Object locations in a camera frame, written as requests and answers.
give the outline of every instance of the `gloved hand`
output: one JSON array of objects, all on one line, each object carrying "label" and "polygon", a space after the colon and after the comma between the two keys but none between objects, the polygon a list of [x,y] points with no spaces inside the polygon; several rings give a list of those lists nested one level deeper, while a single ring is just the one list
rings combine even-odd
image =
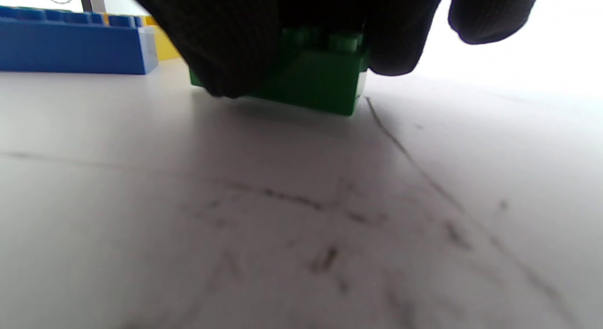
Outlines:
[{"label": "gloved hand", "polygon": [[[277,54],[282,27],[365,34],[370,68],[403,75],[416,66],[440,0],[138,0],[215,96],[256,87]],[[535,0],[452,0],[448,22],[469,44],[519,30]]]}]

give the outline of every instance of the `blue lego brick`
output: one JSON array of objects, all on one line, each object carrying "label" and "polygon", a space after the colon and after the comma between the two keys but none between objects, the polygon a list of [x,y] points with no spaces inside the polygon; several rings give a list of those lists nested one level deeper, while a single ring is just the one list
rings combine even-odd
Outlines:
[{"label": "blue lego brick", "polygon": [[0,7],[0,71],[147,74],[155,30],[131,16]]}]

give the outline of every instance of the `green lego brick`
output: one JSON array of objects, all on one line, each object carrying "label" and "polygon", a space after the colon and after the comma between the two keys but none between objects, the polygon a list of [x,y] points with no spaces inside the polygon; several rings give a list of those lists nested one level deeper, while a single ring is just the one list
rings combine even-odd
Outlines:
[{"label": "green lego brick", "polygon": [[[368,54],[359,33],[286,28],[277,61],[250,96],[350,116],[364,89]],[[190,82],[203,85],[192,71]]]}]

